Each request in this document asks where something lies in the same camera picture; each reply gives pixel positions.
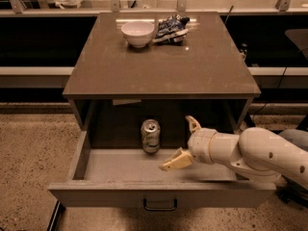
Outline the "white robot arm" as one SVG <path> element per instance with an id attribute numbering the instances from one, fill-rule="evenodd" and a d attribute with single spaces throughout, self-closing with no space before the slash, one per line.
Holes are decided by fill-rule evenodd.
<path id="1" fill-rule="evenodd" d="M 274 183 L 285 176 L 308 189 L 308 153 L 292 142 L 264 128 L 235 135 L 203 128 L 191 115 L 186 121 L 191 131 L 188 148 L 178 148 L 160 169 L 184 168 L 194 162 L 220 164 L 249 180 Z"/>

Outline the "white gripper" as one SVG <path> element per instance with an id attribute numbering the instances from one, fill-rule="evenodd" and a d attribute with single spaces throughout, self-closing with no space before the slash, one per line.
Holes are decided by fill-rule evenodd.
<path id="1" fill-rule="evenodd" d="M 189 150 L 179 147 L 167 160 L 159 165 L 159 169 L 170 171 L 189 167 L 195 159 L 200 164 L 212 165 L 214 162 L 210 157 L 210 143 L 218 132 L 215 129 L 201 128 L 200 123 L 191 115 L 185 116 L 192 133 L 188 140 Z"/>

